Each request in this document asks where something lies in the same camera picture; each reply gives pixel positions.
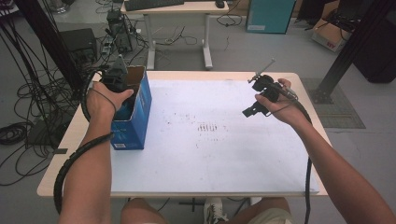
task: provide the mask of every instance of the shorts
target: shorts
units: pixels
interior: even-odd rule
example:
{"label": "shorts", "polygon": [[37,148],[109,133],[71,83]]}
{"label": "shorts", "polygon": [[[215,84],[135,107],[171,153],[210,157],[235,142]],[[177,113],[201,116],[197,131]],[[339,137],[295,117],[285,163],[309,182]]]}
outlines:
{"label": "shorts", "polygon": [[267,209],[251,219],[248,224],[292,224],[293,218],[281,208]]}

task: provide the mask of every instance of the white table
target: white table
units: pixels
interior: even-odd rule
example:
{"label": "white table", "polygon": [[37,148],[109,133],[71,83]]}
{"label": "white table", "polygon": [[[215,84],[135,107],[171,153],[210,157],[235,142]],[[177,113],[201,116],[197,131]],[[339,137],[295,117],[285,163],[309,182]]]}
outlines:
{"label": "white table", "polygon": [[154,69],[155,41],[152,40],[151,28],[153,26],[204,26],[205,39],[203,50],[206,69],[213,67],[209,49],[209,15],[228,12],[228,6],[217,8],[214,2],[185,2],[184,5],[171,7],[158,7],[137,11],[126,11],[124,4],[121,13],[127,15],[143,14],[148,36],[148,64],[147,69]]}
{"label": "white table", "polygon": [[[314,127],[329,141],[298,76],[267,74],[291,81]],[[112,150],[111,196],[303,196],[307,156],[297,134],[274,117],[242,115],[255,102],[246,81],[253,76],[148,71],[153,100],[145,149]],[[87,127],[79,109],[60,144],[68,151],[52,159],[37,189],[40,196],[52,196],[59,169]],[[327,195],[315,169],[311,180],[312,195]]]}

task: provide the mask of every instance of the table leg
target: table leg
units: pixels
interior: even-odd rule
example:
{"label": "table leg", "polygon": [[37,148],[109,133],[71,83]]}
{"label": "table leg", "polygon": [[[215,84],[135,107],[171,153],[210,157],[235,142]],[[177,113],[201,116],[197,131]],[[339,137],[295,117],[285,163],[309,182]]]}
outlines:
{"label": "table leg", "polygon": [[204,45],[205,67],[206,69],[211,69],[213,68],[213,64],[209,49],[209,14],[205,14],[205,39],[202,42]]}
{"label": "table leg", "polygon": [[155,61],[155,41],[152,40],[151,36],[151,22],[149,19],[149,15],[143,15],[145,18],[147,36],[148,36],[148,65],[146,67],[147,70],[154,69],[154,61]]}

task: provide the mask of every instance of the white desk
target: white desk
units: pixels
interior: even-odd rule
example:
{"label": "white desk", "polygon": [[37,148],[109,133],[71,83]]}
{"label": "white desk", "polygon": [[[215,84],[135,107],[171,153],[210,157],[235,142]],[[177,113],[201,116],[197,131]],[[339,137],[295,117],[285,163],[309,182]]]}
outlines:
{"label": "white desk", "polygon": [[[292,73],[266,74],[275,80],[284,77],[292,82],[291,87],[310,114],[313,125],[329,141],[298,76]],[[290,135],[293,130],[273,117],[257,114],[243,118],[242,110],[255,101],[255,91],[246,82],[252,76],[253,72],[148,71],[153,101],[146,148],[112,150],[111,196],[303,196],[307,157],[299,137]],[[190,84],[184,87],[177,84],[193,80],[200,82],[194,86],[200,89],[189,88]],[[213,90],[212,87],[217,85],[223,87]],[[208,97],[203,92],[208,88],[218,91],[218,94]],[[217,103],[219,97],[227,98],[233,92],[237,93],[237,98],[229,99],[222,105]],[[173,106],[166,106],[161,97],[168,99]],[[184,108],[190,108],[187,113],[175,110],[183,107],[175,106],[180,102]],[[238,103],[237,110],[232,109],[235,103]],[[208,120],[212,114],[217,116]],[[242,122],[231,125],[228,121],[236,116]],[[174,127],[180,125],[190,128],[177,135]],[[77,149],[87,127],[88,122],[79,109],[60,144],[60,147],[68,148],[67,154],[54,156],[38,186],[38,195],[52,196],[59,169]],[[289,173],[295,169],[300,170],[301,176],[290,176]],[[315,169],[312,176],[318,184],[318,193],[313,195],[327,195]]]}
{"label": "white desk", "polygon": [[205,27],[205,39],[203,50],[206,69],[213,67],[209,49],[209,15],[228,12],[228,6],[224,3],[224,8],[217,8],[214,2],[185,2],[184,5],[172,7],[158,7],[137,11],[126,11],[124,4],[121,13],[127,15],[143,14],[145,18],[148,36],[148,64],[147,69],[154,69],[155,41],[152,40],[152,26],[186,26],[200,25]]}

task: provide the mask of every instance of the floor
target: floor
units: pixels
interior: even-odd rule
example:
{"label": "floor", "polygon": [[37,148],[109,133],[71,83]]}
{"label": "floor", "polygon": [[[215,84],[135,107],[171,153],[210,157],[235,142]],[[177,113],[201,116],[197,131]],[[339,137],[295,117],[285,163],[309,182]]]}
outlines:
{"label": "floor", "polygon": [[[20,16],[15,18],[16,27],[33,50],[41,52],[40,46],[27,25]],[[142,34],[145,33],[142,22]],[[303,22],[290,23],[285,35],[250,34],[245,31],[242,21],[237,26],[222,26],[211,18],[210,46],[213,60],[213,71],[259,71],[272,58],[276,59],[268,72],[293,72],[300,77],[323,78],[337,57],[336,53],[323,48],[312,41],[312,31],[306,31]],[[59,24],[61,30],[91,27],[95,36],[103,36],[103,24]],[[155,33],[157,42],[172,38],[181,31],[181,27],[159,28]],[[183,36],[173,46],[159,46],[157,48],[156,70],[191,70],[204,71],[204,57],[199,44],[193,43],[193,38],[203,38],[202,31],[186,27]],[[0,107],[2,118],[0,126],[21,121],[14,111],[18,100],[17,90],[25,82],[5,44],[0,43],[1,82]],[[144,64],[145,51],[141,58],[133,64]],[[326,129],[332,145],[336,148],[359,172],[361,172],[380,192],[391,209],[396,213],[396,119],[394,111],[394,97],[396,82],[389,84],[372,84],[366,81],[359,70],[352,65],[339,82],[344,94],[352,103],[361,117],[366,129]],[[28,104],[21,102],[17,110],[22,114]],[[1,146],[0,159],[3,161],[20,147]],[[15,173],[14,165],[21,151],[16,151],[10,161],[0,164],[0,181],[2,184],[19,178]],[[39,159],[32,150],[25,151],[19,162],[21,172],[27,172],[37,164]],[[41,198],[36,194],[36,188],[44,173],[25,177],[22,181],[9,186],[0,187],[0,221],[2,223],[55,223],[57,213],[51,198]],[[223,199],[224,210],[232,217],[241,199]],[[161,208],[166,199],[149,199],[157,209]],[[161,210],[169,223],[203,223],[203,207],[196,205],[180,205],[189,203],[191,198],[172,198]],[[203,203],[205,199],[198,198],[196,202]],[[291,212],[296,223],[304,222],[305,204],[300,197],[288,198]],[[120,222],[120,210],[125,199],[112,200],[112,223]],[[328,197],[313,197],[310,223],[333,224],[345,223],[338,214]]]}

